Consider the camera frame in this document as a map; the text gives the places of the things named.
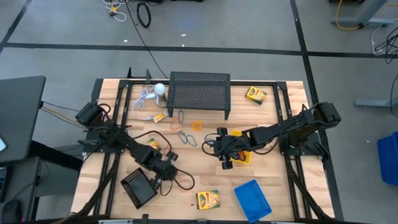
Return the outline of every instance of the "blue plastic crate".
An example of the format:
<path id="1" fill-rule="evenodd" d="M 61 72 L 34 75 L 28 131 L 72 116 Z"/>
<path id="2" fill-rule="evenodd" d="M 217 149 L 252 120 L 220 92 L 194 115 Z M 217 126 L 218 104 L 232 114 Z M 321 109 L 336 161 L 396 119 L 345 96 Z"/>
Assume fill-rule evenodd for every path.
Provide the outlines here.
<path id="1" fill-rule="evenodd" d="M 234 191 L 250 223 L 254 223 L 272 212 L 256 180 L 250 180 L 236 187 Z"/>
<path id="2" fill-rule="evenodd" d="M 377 141 L 381 177 L 385 183 L 398 185 L 398 131 Z"/>

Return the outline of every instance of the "blue plastic basket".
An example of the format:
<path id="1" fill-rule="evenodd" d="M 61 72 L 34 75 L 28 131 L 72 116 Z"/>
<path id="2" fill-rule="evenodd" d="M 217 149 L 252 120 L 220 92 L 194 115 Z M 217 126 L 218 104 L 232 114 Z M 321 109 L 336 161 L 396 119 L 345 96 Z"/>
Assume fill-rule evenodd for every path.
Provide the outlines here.
<path id="1" fill-rule="evenodd" d="M 272 212 L 256 180 L 250 180 L 236 187 L 235 194 L 250 223 L 254 223 Z"/>
<path id="2" fill-rule="evenodd" d="M 377 141 L 381 177 L 387 184 L 398 185 L 398 131 Z"/>

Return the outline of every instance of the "gray floor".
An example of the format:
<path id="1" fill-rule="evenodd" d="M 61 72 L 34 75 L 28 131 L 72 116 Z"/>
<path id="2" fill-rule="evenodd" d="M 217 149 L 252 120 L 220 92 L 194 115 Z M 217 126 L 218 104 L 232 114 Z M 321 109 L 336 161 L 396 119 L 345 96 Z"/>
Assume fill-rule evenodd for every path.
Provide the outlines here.
<path id="1" fill-rule="evenodd" d="M 343 4 L 341 15 L 360 14 L 370 1 L 361 6 Z M 347 32 L 329 23 L 336 4 L 327 0 L 296 2 L 308 51 L 371 52 L 373 29 Z M 0 39 L 24 3 L 0 0 Z M 394 18 L 397 10 L 388 9 L 384 17 Z M 289 0 L 166 0 L 151 11 L 151 26 L 139 26 L 150 46 L 300 50 Z M 126 12 L 126 8 L 122 7 L 121 12 Z M 385 39 L 393 28 L 380 30 L 375 41 Z M 118 22 L 107 16 L 101 0 L 33 0 L 9 42 L 142 46 L 131 21 Z M 221 72 L 230 73 L 233 79 L 301 80 L 310 99 L 301 56 L 209 52 L 153 55 L 166 74 Z M 398 120 L 388 110 L 353 106 L 357 98 L 388 98 L 397 62 L 385 65 L 383 59 L 375 58 L 310 57 L 319 100 L 333 102 L 343 119 L 338 127 L 328 130 L 328 138 L 341 205 L 348 221 L 395 223 L 398 218 L 398 187 L 382 182 L 376 146 L 378 139 L 396 131 Z M 0 54 L 0 79 L 45 75 L 44 100 L 76 109 L 90 100 L 96 78 L 124 77 L 128 67 L 132 67 L 135 76 L 144 75 L 148 68 L 153 76 L 161 77 L 145 51 L 6 47 Z M 82 138 L 84 134 L 79 129 L 39 113 L 35 140 L 57 147 L 75 144 Z M 70 153 L 79 154 L 78 149 Z M 58 175 L 68 172 L 52 169 Z M 65 195 L 40 200 L 39 218 L 63 217 L 68 212 L 77 174 L 67 175 L 71 181 Z M 44 184 L 40 191 L 49 193 L 50 188 Z"/>

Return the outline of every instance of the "wooden table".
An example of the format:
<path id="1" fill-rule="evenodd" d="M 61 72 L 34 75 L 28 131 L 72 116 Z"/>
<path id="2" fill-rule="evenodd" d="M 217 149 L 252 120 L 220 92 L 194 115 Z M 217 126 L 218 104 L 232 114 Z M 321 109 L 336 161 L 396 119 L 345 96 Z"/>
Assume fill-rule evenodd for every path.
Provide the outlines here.
<path id="1" fill-rule="evenodd" d="M 118 83 L 118 79 L 103 80 L 98 103 L 107 103 L 113 106 Z M 133 85 L 131 103 L 139 97 L 144 86 L 145 85 Z M 292 113 L 293 115 L 298 114 L 302 104 L 307 105 L 307 97 L 305 95 L 303 83 L 287 82 L 287 87 Z M 218 127 L 226 127 L 230 133 L 233 129 L 244 130 L 256 126 L 270 126 L 278 122 L 272 88 L 268 86 L 259 86 L 260 89 L 267 92 L 266 100 L 261 106 L 244 97 L 248 88 L 248 86 L 231 86 L 232 107 L 227 121 L 224 120 L 223 111 L 183 111 L 185 113 L 185 119 L 182 124 L 182 131 L 195 137 L 198 143 L 197 147 L 182 144 L 177 135 L 179 130 L 172 131 L 170 129 L 170 124 L 176 117 L 165 118 L 161 122 L 155 124 L 149 121 L 138 120 L 133 116 L 131 108 L 129 108 L 127 125 L 132 126 L 128 128 L 129 135 L 137 136 L 150 130 L 160 131 L 170 141 L 174 152 L 179 155 L 175 166 L 191 173 L 195 178 L 196 185 L 192 190 L 184 191 L 174 184 L 168 196 L 163 197 L 158 194 L 141 209 L 136 210 L 121 186 L 120 181 L 137 169 L 139 165 L 134 162 L 134 159 L 127 152 L 125 152 L 121 156 L 119 165 L 118 181 L 116 182 L 111 218 L 142 218 L 143 214 L 149 214 L 150 219 L 247 220 L 235 197 L 234 188 L 252 179 L 256 179 L 272 208 L 272 213 L 262 220 L 293 220 L 285 162 L 283 156 L 279 153 L 278 147 L 266 156 L 252 154 L 251 163 L 249 165 L 234 162 L 234 168 L 230 170 L 223 170 L 221 168 L 221 162 L 217 158 L 208 156 L 201 151 L 200 146 L 205 135 L 216 132 L 216 128 Z M 283 96 L 281 94 L 280 99 L 281 102 L 283 102 Z M 122 99 L 121 105 L 124 105 L 124 100 L 125 98 Z M 137 116 L 146 118 L 154 114 L 159 114 L 164 109 L 165 108 L 157 107 L 154 100 L 147 100 L 146 107 L 142 111 L 134 112 Z M 282 104 L 282 111 L 285 113 L 284 104 Z M 119 110 L 119 113 L 118 123 L 121 121 L 122 110 Z M 192 123 L 194 121 L 201 121 L 203 123 L 201 131 L 194 131 L 192 129 Z M 150 138 L 156 139 L 161 147 L 166 146 L 165 141 L 156 134 L 150 134 L 138 139 L 138 141 L 145 143 Z M 266 149 L 270 148 L 271 145 L 273 145 L 273 142 L 266 146 Z M 96 190 L 103 158 L 103 153 L 94 153 L 84 163 L 73 200 L 73 212 L 79 211 Z M 302 164 L 308 191 L 325 213 L 334 217 L 321 160 L 319 160 L 317 156 L 302 156 Z M 145 173 L 149 177 L 154 176 L 153 172 L 145 170 Z M 177 180 L 186 187 L 190 185 L 190 178 L 186 175 L 178 174 Z M 165 182 L 163 186 L 165 192 L 169 189 L 170 182 Z M 206 190 L 219 191 L 220 208 L 209 210 L 197 209 L 195 194 Z M 297 200 L 300 214 L 301 217 L 304 217 L 302 198 L 297 189 L 296 192 L 298 193 Z M 108 191 L 105 190 L 100 213 L 104 213 L 107 194 Z"/>

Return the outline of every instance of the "white ball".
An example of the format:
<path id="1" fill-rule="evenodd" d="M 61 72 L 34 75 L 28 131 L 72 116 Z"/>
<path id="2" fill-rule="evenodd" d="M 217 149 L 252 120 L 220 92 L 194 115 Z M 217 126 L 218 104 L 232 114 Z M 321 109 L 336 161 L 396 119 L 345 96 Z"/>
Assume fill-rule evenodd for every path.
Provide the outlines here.
<path id="1" fill-rule="evenodd" d="M 166 91 L 166 87 L 163 84 L 158 83 L 155 85 L 155 93 L 156 94 L 163 95 L 165 93 L 165 91 Z"/>

